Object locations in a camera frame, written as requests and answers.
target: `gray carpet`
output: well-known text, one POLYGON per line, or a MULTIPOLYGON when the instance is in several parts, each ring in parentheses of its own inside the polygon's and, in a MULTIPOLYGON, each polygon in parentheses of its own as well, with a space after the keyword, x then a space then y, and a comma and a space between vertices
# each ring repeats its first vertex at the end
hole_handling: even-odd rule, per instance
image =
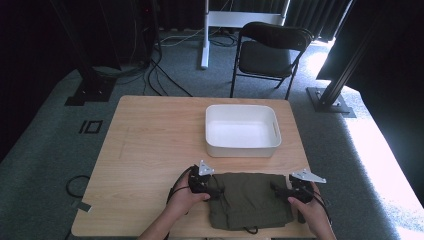
MULTIPOLYGON (((209 68, 201 70, 201 45, 199 41, 185 41, 173 47, 163 47, 159 65, 195 97, 228 97, 235 48, 211 45, 209 68)), ((421 206, 416 205, 418 200, 414 199, 413 194, 406 195, 410 206, 404 210, 402 203, 391 200, 396 197, 383 196, 378 191, 380 185, 373 182, 366 167, 365 161, 369 159, 363 159, 361 150, 355 145, 357 136, 381 134, 374 127, 360 94, 349 88, 345 88, 342 94, 348 106, 354 109, 357 115, 355 119, 314 111, 305 88, 325 87, 328 84, 315 80, 323 63, 322 57, 328 50, 327 45, 319 43, 309 47, 301 60, 289 101, 311 169, 328 180, 327 184, 319 187, 323 196, 331 202, 329 211, 337 237, 422 237, 424 214, 421 206), (370 129, 376 132, 361 132, 362 128, 359 128, 359 132, 351 132, 349 126, 362 120, 366 120, 371 125, 370 129)), ((100 70, 114 72, 105 68, 100 70)), ((91 174, 120 97, 156 95, 145 81, 145 76, 132 76, 118 80, 109 102, 88 102, 81 107, 64 106, 80 81, 78 73, 74 71, 57 84, 31 125, 1 163, 1 239, 65 239, 77 211, 71 206, 76 198, 67 194, 65 185, 74 176, 91 174), (80 133, 84 121, 103 122, 97 134, 80 133)), ((160 72, 153 71, 151 84, 163 95, 187 96, 160 72)), ((275 84, 241 79, 237 83, 235 97, 283 99, 287 83, 278 90, 273 88, 275 84)), ((389 154, 387 161, 393 162, 390 153, 385 151, 385 154, 389 154)), ((410 187, 407 183, 405 185, 403 179, 398 181, 390 176, 393 176, 392 172, 381 171, 377 177, 380 180, 388 178, 387 184, 393 186, 393 194, 396 195, 398 189, 406 189, 405 194, 411 194, 408 190, 410 187)), ((86 181, 78 179, 71 188, 83 194, 85 186, 86 181)), ((80 238, 71 235, 68 239, 80 238)))

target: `black stand base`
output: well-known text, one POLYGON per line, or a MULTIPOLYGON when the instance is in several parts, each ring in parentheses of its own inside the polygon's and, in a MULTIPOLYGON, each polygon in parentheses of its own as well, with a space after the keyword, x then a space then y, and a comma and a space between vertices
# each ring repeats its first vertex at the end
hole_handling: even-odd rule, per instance
POLYGON ((82 80, 73 97, 69 97, 65 106, 84 106, 85 102, 108 102, 113 88, 115 87, 116 78, 99 77, 102 85, 95 91, 87 91, 84 80, 82 80))
POLYGON ((337 100, 331 106, 322 105, 320 102, 322 93, 325 91, 325 88, 315 88, 309 87, 306 88, 306 91, 311 97, 312 104, 314 105, 315 111, 317 112, 327 112, 327 113, 341 113, 344 117, 347 118, 356 118, 355 113, 351 107, 346 106, 346 103, 343 97, 340 95, 337 100))

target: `black controller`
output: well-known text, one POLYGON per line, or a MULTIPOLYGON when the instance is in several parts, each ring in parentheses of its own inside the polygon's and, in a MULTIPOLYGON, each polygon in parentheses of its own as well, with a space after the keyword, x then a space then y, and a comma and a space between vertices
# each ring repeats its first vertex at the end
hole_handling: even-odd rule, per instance
MULTIPOLYGON (((303 203, 309 203, 314 198, 314 188, 311 182, 300 180, 296 177, 289 175, 289 181, 292 184, 292 189, 280 188, 274 183, 271 183, 271 189, 275 191, 275 196, 288 203, 288 197, 295 197, 303 203)), ((305 223, 305 218, 302 213, 298 211, 299 223, 305 223)))
POLYGON ((211 200, 218 199, 221 191, 208 187, 208 181, 212 175, 199 175, 199 167, 194 165, 190 167, 190 175, 188 178, 188 185, 193 193, 207 193, 211 196, 211 200))

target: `wooden table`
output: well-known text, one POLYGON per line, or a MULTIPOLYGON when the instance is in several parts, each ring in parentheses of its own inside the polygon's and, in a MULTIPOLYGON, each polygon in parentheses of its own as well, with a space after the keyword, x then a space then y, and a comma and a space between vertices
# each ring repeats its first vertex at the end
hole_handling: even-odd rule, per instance
MULTIPOLYGON (((165 206, 180 174, 203 159, 224 172, 284 174, 309 169, 289 102, 235 98, 124 96, 112 119, 78 210, 76 236, 138 236, 165 206), (282 144, 271 158, 213 158, 206 152, 205 110, 213 104, 255 104, 274 109, 282 144)), ((171 237, 312 237, 307 224, 261 229, 257 235, 210 226, 207 203, 195 205, 171 237)))

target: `chair seat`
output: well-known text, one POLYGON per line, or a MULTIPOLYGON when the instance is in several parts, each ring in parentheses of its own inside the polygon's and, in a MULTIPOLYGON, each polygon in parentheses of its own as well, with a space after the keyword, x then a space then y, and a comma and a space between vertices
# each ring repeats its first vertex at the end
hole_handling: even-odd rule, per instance
POLYGON ((290 51, 267 47, 255 41, 243 42, 239 69, 248 74, 288 77, 292 74, 290 51))

